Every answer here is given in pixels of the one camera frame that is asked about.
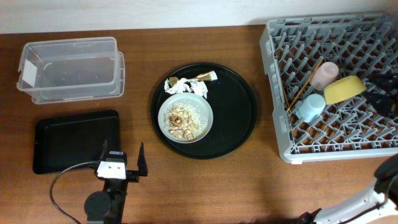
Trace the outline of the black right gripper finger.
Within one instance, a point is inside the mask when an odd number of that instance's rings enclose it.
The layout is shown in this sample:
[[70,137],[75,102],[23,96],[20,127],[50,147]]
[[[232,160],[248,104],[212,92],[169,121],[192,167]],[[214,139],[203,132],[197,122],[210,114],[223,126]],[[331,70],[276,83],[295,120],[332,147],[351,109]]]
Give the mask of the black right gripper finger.
[[397,90],[397,73],[388,72],[385,74],[371,75],[369,81],[386,93]]
[[397,96],[383,95],[364,91],[362,95],[367,99],[376,112],[386,118],[397,117]]

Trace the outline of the yellow bowl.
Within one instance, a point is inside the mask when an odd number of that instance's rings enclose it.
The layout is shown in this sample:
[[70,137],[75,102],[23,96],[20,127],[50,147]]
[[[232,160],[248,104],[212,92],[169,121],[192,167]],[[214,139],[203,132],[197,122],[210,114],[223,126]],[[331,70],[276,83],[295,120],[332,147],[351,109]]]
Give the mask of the yellow bowl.
[[355,75],[342,78],[324,89],[325,102],[332,105],[352,98],[366,90],[366,85]]

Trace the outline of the pink cup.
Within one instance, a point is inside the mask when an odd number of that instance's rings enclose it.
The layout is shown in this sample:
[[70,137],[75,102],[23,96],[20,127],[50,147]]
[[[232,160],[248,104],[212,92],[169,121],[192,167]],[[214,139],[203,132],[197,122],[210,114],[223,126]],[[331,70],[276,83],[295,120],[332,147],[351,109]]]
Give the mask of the pink cup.
[[310,80],[311,86],[315,90],[323,91],[329,84],[333,83],[339,74],[337,64],[333,62],[325,62],[319,66]]

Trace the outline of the light blue cup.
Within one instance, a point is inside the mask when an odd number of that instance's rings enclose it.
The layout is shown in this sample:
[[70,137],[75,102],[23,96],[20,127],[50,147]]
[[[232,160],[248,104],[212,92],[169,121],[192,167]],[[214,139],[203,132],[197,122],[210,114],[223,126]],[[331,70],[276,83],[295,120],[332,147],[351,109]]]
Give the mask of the light blue cup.
[[319,94],[311,94],[302,101],[296,115],[299,119],[303,118],[304,122],[311,123],[316,116],[322,113],[325,106],[324,97]]

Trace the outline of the wooden chopstick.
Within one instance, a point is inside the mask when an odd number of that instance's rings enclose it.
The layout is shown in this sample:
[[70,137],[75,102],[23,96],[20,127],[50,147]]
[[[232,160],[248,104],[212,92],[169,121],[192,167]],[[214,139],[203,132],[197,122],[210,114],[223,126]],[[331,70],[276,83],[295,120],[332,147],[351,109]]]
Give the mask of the wooden chopstick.
[[293,99],[292,103],[290,104],[290,106],[288,107],[287,111],[289,113],[291,113],[291,109],[294,107],[296,101],[298,100],[299,96],[303,93],[303,91],[306,89],[307,85],[310,83],[310,80],[313,78],[314,74],[316,73],[316,71],[318,70],[318,68],[320,67],[320,65],[323,63],[323,57],[321,57],[321,59],[319,60],[317,66],[314,68],[313,72],[311,73],[311,75],[309,76],[309,78],[306,80],[306,82],[304,83],[303,87],[300,89],[300,91],[297,93],[297,95],[295,96],[295,98]]
[[282,92],[284,94],[284,100],[285,100],[285,104],[286,104],[287,110],[290,110],[289,99],[287,97],[287,94],[285,92],[285,88],[284,88],[283,85],[282,85]]

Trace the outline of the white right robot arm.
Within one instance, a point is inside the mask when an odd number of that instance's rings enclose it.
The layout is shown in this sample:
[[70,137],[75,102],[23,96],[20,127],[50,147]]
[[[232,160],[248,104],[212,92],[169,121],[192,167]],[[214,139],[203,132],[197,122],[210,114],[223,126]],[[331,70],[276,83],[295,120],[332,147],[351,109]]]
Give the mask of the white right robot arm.
[[[397,74],[373,75],[369,81],[386,94],[364,92],[363,96],[379,115],[397,118]],[[384,161],[374,172],[374,181],[364,191],[334,207],[305,212],[296,224],[369,223],[397,215],[397,155]]]

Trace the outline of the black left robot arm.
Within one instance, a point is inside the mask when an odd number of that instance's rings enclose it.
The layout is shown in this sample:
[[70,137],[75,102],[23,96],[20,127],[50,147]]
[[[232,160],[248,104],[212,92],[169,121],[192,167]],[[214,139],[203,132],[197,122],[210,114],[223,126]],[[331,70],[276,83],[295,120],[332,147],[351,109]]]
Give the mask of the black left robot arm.
[[127,170],[127,154],[122,151],[105,152],[95,169],[95,176],[104,182],[103,189],[92,193],[84,210],[89,224],[121,223],[128,183],[138,183],[148,175],[144,145],[140,145],[138,170]]

